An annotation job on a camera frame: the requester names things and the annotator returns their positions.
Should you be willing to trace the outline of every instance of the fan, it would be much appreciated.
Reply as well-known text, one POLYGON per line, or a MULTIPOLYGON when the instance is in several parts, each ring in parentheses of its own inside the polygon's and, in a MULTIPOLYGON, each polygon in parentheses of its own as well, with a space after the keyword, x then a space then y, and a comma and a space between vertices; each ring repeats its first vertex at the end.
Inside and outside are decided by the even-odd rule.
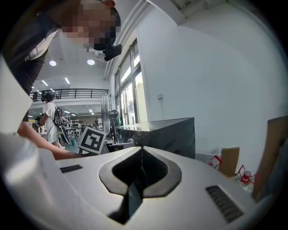
POLYGON ((101 118, 102 118, 103 131, 105 133, 110 132, 108 94, 106 93, 102 96, 101 118))

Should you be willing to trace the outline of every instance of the black camera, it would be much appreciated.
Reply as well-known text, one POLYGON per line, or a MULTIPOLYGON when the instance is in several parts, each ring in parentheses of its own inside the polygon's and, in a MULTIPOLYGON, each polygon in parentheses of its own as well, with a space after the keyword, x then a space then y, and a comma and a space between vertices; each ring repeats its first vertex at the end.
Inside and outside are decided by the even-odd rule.
POLYGON ((122 45, 118 44, 118 45, 111 45, 111 46, 107 46, 105 44, 94 44, 94 49, 95 50, 99 50, 99 51, 103 51, 103 53, 105 54, 104 56, 104 60, 105 61, 110 61, 113 58, 119 56, 122 53, 122 45))

